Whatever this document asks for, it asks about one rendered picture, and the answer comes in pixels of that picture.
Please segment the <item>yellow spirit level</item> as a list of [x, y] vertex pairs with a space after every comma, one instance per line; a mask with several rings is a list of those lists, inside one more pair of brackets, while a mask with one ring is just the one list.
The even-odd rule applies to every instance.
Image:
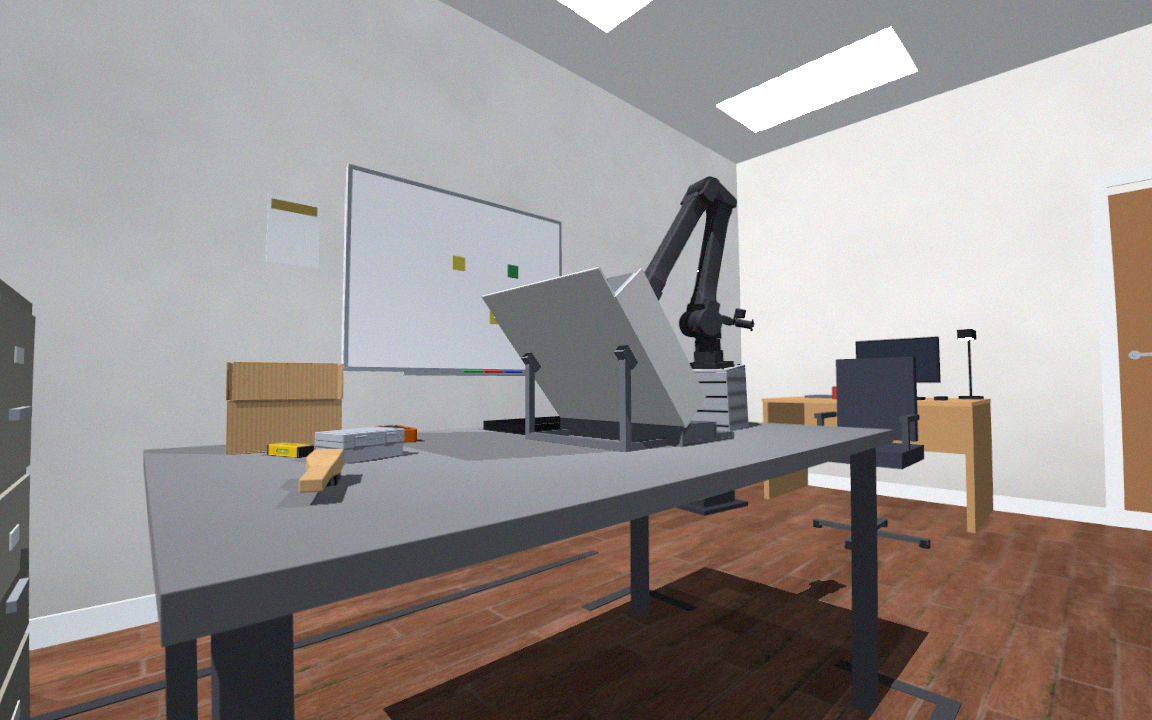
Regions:
[[268, 455], [283, 457], [306, 457], [314, 452], [314, 445], [275, 444], [268, 445]]

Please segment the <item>open brown cardboard box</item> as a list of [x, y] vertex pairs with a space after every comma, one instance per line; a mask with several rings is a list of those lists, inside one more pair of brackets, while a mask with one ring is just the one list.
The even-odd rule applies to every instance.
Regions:
[[227, 363], [227, 455], [314, 445], [314, 432], [342, 430], [343, 366]]

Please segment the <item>green tray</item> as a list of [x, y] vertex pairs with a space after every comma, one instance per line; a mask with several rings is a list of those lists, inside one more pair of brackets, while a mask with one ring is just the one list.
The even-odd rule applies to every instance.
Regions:
[[[535, 430], [561, 429], [561, 416], [536, 416]], [[483, 430], [525, 435], [525, 418], [505, 420], [483, 420]]]

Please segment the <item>orange digital multimeter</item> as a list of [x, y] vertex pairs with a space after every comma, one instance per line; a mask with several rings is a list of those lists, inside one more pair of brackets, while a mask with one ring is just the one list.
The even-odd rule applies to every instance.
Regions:
[[417, 441], [417, 429], [401, 427], [401, 425], [391, 425], [393, 429], [404, 429], [404, 442], [416, 442]]

